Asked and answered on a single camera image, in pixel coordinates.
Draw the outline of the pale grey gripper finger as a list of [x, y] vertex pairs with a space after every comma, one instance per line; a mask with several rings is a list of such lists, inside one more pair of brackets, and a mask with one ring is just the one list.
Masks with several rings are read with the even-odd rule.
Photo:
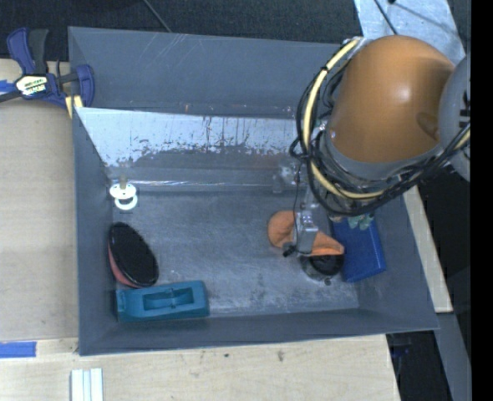
[[318, 234], [311, 211], [300, 211], [295, 218], [296, 249], [301, 254], [311, 254]]

